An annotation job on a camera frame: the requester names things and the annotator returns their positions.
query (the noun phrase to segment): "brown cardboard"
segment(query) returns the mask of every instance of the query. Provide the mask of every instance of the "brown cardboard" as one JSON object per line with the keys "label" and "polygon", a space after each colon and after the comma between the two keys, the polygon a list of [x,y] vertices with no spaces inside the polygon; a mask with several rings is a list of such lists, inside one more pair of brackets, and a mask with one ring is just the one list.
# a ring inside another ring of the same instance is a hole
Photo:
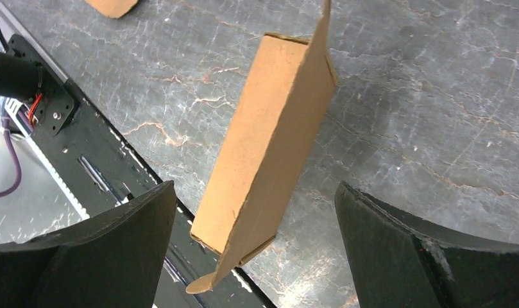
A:
{"label": "brown cardboard", "polygon": [[97,11],[109,18],[120,18],[129,12],[139,0],[85,0]]}
{"label": "brown cardboard", "polygon": [[274,240],[337,84],[329,13],[325,0],[310,42],[263,36],[191,227],[221,257],[188,293],[212,289]]}

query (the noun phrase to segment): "cardboard flap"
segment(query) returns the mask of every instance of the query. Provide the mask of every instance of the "cardboard flap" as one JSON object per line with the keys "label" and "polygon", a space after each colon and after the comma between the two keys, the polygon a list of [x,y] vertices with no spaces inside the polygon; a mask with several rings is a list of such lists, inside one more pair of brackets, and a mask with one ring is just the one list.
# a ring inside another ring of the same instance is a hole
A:
{"label": "cardboard flap", "polygon": [[[273,166],[280,167],[280,164],[284,164],[286,161],[285,159],[288,158],[284,157],[282,160],[277,158],[277,155],[280,154],[279,152],[283,151],[280,145],[287,144],[287,140],[291,139],[290,135],[295,130],[302,130],[302,128],[295,126],[290,119],[293,118],[295,114],[300,114],[299,119],[302,120],[301,123],[312,123],[311,127],[315,125],[319,126],[321,119],[325,114],[325,109],[327,109],[328,102],[332,97],[334,85],[336,85],[336,74],[330,66],[330,59],[328,58],[329,55],[327,53],[327,34],[330,20],[329,13],[330,0],[325,0],[323,15],[318,22],[312,40],[307,44],[304,57],[298,67],[291,90],[287,97],[287,101],[291,102],[291,106],[286,105],[277,120],[278,124],[275,127],[272,138],[270,139],[266,156],[262,159],[259,171],[253,178],[253,185],[251,186],[252,190],[248,192],[242,208],[237,213],[235,223],[227,237],[225,248],[223,249],[223,253],[217,263],[215,272],[202,276],[189,284],[186,288],[186,292],[196,294],[211,290],[219,281],[221,281],[221,279],[223,279],[223,277],[229,274],[233,268],[237,267],[241,261],[246,262],[250,259],[250,251],[246,250],[250,248],[249,245],[254,234],[256,234],[258,229],[261,227],[260,221],[263,223],[265,217],[270,215],[281,219],[285,210],[285,205],[280,205],[276,208],[262,207],[258,205],[265,204],[264,201],[270,201],[270,199],[265,196],[269,196],[272,191],[279,191],[280,189],[278,188],[281,186],[284,186],[285,188],[281,190],[281,198],[279,198],[279,200],[284,200],[284,202],[286,199],[289,200],[293,191],[292,187],[296,184],[302,165],[304,165],[304,162],[306,161],[306,156],[301,155],[302,159],[290,164],[295,166],[291,169],[292,172],[297,171],[297,169],[299,172],[298,174],[285,175],[287,178],[290,178],[290,181],[286,183],[282,183],[282,180],[279,179],[283,178],[283,176],[275,177],[270,171],[273,170]],[[331,80],[327,77],[325,78],[326,81],[318,83],[316,80],[316,72],[322,69],[324,76],[328,76],[328,73],[330,74]],[[302,102],[310,102],[312,108],[306,112],[296,112],[296,109],[302,110]],[[316,135],[314,129],[317,130],[317,128],[308,128],[311,133],[306,134],[301,141],[302,153],[308,153],[310,150],[313,138]],[[278,226],[276,223],[279,224],[279,221],[272,223],[272,225]],[[255,249],[251,252],[251,256],[256,255],[259,252],[260,250]]]}
{"label": "cardboard flap", "polygon": [[120,18],[129,12],[139,0],[85,0],[95,10],[109,18]]}
{"label": "cardboard flap", "polygon": [[245,255],[240,261],[239,266],[244,266],[244,264],[248,263],[248,261],[252,260],[256,255],[265,250],[273,241],[275,241],[276,236],[271,237],[265,243],[259,245],[256,249],[252,250],[248,255]]}

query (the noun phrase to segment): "cardboard piece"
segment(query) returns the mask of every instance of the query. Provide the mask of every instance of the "cardboard piece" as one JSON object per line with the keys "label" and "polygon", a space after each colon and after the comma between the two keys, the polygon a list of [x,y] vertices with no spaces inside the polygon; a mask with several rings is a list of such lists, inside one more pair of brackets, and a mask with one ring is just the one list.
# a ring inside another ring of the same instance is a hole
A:
{"label": "cardboard piece", "polygon": [[139,0],[85,0],[97,11],[109,18],[120,18],[129,12]]}
{"label": "cardboard piece", "polygon": [[190,294],[212,289],[275,238],[337,85],[329,13],[325,0],[310,42],[263,36],[191,227],[221,257],[215,272],[189,284]]}

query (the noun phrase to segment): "cardboard box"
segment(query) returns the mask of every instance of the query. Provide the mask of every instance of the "cardboard box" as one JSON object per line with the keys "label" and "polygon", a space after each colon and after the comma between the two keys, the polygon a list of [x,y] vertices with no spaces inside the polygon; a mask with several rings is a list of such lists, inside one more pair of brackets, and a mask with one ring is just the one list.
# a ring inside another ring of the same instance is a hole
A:
{"label": "cardboard box", "polygon": [[212,289],[274,240],[337,85],[329,13],[326,0],[310,42],[263,36],[191,227],[221,257],[188,293]]}
{"label": "cardboard box", "polygon": [[129,12],[139,0],[85,0],[95,10],[109,18],[120,18]]}

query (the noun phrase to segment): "marble surface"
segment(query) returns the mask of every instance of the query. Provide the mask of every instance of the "marble surface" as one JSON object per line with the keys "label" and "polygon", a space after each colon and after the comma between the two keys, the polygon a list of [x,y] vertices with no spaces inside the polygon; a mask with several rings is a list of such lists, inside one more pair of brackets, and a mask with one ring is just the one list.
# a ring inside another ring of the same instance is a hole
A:
{"label": "marble surface", "polygon": [[[5,3],[193,211],[265,31],[309,36],[319,0]],[[276,241],[244,268],[280,307],[358,307],[333,195],[347,180],[519,243],[519,0],[334,1],[340,87]]]}

